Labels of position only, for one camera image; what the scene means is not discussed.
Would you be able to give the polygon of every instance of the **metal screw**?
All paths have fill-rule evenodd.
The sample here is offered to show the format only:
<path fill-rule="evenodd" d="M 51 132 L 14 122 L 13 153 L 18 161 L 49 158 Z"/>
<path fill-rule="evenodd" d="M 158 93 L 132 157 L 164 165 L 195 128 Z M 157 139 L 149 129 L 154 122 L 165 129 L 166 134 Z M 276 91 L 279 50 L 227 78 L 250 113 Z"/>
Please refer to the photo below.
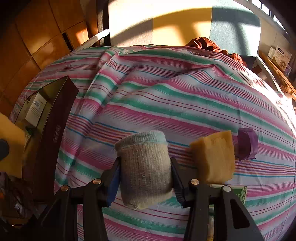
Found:
<path fill-rule="evenodd" d="M 230 186 L 224 186 L 223 190 L 226 192 L 230 192 L 231 191 L 231 187 Z"/>
<path fill-rule="evenodd" d="M 68 191 L 68 190 L 69 190 L 69 186 L 67 186 L 67 185 L 63 185 L 61 187 L 61 191 L 63 191 L 63 192 Z"/>
<path fill-rule="evenodd" d="M 95 179 L 93 180 L 93 184 L 95 185 L 98 185 L 98 184 L 101 184 L 102 183 L 102 180 L 101 179 Z"/>
<path fill-rule="evenodd" d="M 193 185 L 198 185 L 198 184 L 199 184 L 199 180 L 197 180 L 197 179 L 192 179 L 190 182 L 191 182 Z"/>

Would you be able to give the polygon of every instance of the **yellow object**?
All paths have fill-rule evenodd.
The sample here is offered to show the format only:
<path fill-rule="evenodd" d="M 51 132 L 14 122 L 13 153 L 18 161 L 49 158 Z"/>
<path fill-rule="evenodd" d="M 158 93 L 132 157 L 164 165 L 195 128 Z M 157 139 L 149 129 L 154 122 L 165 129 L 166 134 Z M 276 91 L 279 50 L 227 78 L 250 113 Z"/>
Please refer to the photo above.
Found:
<path fill-rule="evenodd" d="M 190 144 L 197 165 L 198 179 L 206 183 L 224 183 L 235 169 L 231 131 L 217 132 Z"/>
<path fill-rule="evenodd" d="M 212 22 L 211 1 L 161 0 L 153 9 L 152 43 L 185 46 L 198 37 L 210 38 Z"/>
<path fill-rule="evenodd" d="M 7 141 L 9 154 L 0 161 L 0 171 L 22 178 L 22 154 L 25 146 L 25 132 L 0 113 L 0 139 Z"/>

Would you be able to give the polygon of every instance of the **barcode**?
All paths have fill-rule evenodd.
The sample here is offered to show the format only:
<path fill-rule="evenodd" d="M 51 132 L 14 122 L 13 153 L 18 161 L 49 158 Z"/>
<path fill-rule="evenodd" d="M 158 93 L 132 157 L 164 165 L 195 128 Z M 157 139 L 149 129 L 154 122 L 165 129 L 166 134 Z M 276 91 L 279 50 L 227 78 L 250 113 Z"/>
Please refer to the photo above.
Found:
<path fill-rule="evenodd" d="M 34 103 L 37 107 L 39 107 L 39 105 L 40 105 L 40 103 L 37 101 L 37 100 L 35 100 L 35 103 Z"/>

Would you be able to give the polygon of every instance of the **gauze roll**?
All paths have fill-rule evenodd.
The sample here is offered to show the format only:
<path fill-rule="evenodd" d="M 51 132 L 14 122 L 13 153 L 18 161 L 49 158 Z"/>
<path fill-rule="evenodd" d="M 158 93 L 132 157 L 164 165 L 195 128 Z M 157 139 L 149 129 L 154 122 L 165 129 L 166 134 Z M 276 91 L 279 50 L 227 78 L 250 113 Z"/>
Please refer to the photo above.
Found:
<path fill-rule="evenodd" d="M 127 136 L 115 149 L 121 157 L 120 189 L 126 206 L 144 209 L 172 196 L 170 157 L 163 132 Z"/>

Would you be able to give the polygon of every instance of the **striped fabric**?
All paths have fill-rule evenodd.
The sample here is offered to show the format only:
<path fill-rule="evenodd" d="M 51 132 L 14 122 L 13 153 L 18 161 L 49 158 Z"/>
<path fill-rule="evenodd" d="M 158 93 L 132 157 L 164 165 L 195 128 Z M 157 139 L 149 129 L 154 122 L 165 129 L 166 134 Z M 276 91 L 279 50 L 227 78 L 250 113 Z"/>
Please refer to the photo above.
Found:
<path fill-rule="evenodd" d="M 265 240 L 280 240 L 296 214 L 295 114 L 260 78 L 232 59 L 193 47 L 93 47 L 69 54 L 41 71 L 25 99 L 65 75 L 79 89 L 57 160 L 55 190 L 83 186 L 112 166 L 114 144 L 133 133 L 160 130 L 169 154 L 194 168 L 189 144 L 217 131 L 252 127 L 255 160 L 236 165 L 229 184 L 247 185 L 245 206 Z M 83 240 L 82 207 L 78 208 Z M 120 191 L 104 208 L 109 240 L 182 240 L 189 210 L 175 196 L 145 210 L 125 207 Z"/>

